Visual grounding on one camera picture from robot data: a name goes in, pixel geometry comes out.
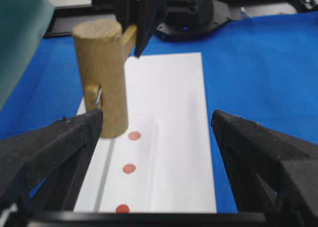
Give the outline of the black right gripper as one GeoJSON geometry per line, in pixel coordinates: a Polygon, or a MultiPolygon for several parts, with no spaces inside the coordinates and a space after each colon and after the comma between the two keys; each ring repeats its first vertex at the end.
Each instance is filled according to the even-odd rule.
{"type": "Polygon", "coordinates": [[[136,58],[164,22],[164,0],[91,0],[91,4],[96,10],[111,9],[122,28],[137,21],[136,58]]]}

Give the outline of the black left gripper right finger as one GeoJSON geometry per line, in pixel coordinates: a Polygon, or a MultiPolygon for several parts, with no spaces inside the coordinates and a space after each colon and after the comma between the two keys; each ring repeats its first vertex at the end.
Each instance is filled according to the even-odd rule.
{"type": "Polygon", "coordinates": [[[316,144],[222,110],[211,126],[238,210],[223,226],[317,226],[316,144]]]}

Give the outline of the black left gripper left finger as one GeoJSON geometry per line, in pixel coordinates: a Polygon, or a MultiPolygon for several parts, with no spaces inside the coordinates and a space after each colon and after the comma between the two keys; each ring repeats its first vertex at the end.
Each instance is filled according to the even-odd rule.
{"type": "Polygon", "coordinates": [[[96,108],[0,142],[0,209],[72,211],[103,125],[96,108]]]}

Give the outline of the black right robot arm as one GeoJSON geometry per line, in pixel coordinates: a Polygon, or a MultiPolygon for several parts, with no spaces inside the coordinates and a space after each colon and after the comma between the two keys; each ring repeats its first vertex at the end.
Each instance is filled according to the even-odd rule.
{"type": "Polygon", "coordinates": [[[135,57],[156,34],[165,41],[189,41],[208,35],[230,21],[226,3],[218,0],[91,0],[97,8],[112,7],[124,31],[137,27],[135,57]]]}

